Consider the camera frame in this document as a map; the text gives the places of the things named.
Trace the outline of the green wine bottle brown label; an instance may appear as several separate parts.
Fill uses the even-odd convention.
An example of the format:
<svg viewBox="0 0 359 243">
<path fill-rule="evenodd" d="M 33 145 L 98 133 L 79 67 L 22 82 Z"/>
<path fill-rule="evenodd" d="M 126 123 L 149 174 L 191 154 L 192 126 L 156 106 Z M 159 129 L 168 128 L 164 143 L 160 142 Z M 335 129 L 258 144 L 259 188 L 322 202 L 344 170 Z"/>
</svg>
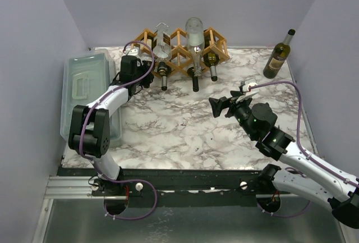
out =
<svg viewBox="0 0 359 243">
<path fill-rule="evenodd" d="M 157 67 L 157 73 L 161 77 L 161 80 L 162 80 L 162 85 L 161 85 L 162 91 L 167 91 L 167 89 L 168 89 L 167 78 L 171 74 L 171 72 L 172 72 L 172 69 L 170 66 L 168 66 L 163 61 L 159 62 L 158 67 Z"/>
</svg>

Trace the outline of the clear square glass bottle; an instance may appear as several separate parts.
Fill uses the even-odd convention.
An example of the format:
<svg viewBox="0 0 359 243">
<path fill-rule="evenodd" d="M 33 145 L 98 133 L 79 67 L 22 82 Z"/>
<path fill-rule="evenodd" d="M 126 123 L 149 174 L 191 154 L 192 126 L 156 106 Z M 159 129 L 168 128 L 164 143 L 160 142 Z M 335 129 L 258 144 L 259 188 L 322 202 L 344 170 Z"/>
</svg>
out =
<svg viewBox="0 0 359 243">
<path fill-rule="evenodd" d="M 159 62 L 167 62 L 172 56 L 171 36 L 169 34 L 169 27 L 161 22 L 156 26 L 156 45 L 153 52 Z"/>
</svg>

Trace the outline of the green bottle silver neck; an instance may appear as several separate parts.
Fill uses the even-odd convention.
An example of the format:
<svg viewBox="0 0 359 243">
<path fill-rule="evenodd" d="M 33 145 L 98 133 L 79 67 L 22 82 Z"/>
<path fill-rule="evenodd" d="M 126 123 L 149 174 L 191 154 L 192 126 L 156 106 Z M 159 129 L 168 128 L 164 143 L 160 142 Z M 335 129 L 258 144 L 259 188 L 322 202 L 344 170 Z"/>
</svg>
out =
<svg viewBox="0 0 359 243">
<path fill-rule="evenodd" d="M 216 82 L 218 80 L 216 66 L 219 63 L 219 56 L 212 51 L 208 51 L 203 55 L 203 60 L 205 66 L 209 68 L 211 80 L 213 82 Z"/>
</svg>

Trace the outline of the tall green bottle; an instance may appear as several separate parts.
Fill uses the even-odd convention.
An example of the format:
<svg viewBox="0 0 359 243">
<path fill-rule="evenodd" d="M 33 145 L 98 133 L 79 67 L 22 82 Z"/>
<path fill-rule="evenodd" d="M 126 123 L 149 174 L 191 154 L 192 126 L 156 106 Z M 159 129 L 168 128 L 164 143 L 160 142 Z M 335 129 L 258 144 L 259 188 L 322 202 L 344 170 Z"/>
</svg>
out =
<svg viewBox="0 0 359 243">
<path fill-rule="evenodd" d="M 286 61 L 291 52 L 291 47 L 289 44 L 295 33 L 295 29 L 289 29 L 284 40 L 274 47 L 266 63 L 266 66 L 263 69 L 263 75 L 267 79 L 275 78 L 279 70 L 282 68 L 284 62 Z"/>
</svg>

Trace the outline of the clear round glass bottle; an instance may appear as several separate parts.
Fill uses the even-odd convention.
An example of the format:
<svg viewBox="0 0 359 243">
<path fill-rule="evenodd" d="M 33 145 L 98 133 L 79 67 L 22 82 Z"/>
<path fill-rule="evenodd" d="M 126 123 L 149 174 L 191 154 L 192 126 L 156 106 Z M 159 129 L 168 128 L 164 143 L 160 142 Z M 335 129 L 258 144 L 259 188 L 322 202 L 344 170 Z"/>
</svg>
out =
<svg viewBox="0 0 359 243">
<path fill-rule="evenodd" d="M 205 48 L 204 28 L 197 17 L 189 18 L 186 22 L 187 50 L 190 52 L 196 75 L 202 74 L 201 59 Z"/>
</svg>

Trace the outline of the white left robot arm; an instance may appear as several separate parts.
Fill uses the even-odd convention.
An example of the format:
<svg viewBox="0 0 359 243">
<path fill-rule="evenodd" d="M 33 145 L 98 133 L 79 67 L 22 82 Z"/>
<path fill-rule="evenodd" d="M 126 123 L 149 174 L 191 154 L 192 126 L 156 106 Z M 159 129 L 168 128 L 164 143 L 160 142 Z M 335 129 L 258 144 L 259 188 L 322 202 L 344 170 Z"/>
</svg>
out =
<svg viewBox="0 0 359 243">
<path fill-rule="evenodd" d="M 153 59 L 123 56 L 120 71 L 107 91 L 90 104 L 77 105 L 72 111 L 68 146 L 93 165 L 98 176 L 106 180 L 105 189 L 112 195 L 119 195 L 125 185 L 120 166 L 108 153 L 111 117 L 136 94 L 138 86 L 149 87 L 153 67 Z"/>
</svg>

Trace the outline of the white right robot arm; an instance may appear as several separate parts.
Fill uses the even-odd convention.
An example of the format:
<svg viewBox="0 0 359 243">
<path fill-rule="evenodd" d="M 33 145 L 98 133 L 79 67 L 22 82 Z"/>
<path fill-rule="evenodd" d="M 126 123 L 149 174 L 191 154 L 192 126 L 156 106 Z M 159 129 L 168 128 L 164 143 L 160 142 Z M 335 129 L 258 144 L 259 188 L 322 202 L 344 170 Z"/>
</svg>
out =
<svg viewBox="0 0 359 243">
<path fill-rule="evenodd" d="M 251 99 L 209 98 L 213 116 L 227 109 L 263 155 L 302 172 L 305 177 L 290 175 L 276 166 L 266 167 L 258 179 L 259 189 L 269 194 L 275 189 L 290 192 L 322 205 L 342 224 L 358 228 L 358 177 L 336 168 L 300 149 L 293 137 L 275 126 L 277 115 L 268 103 L 250 104 Z"/>
</svg>

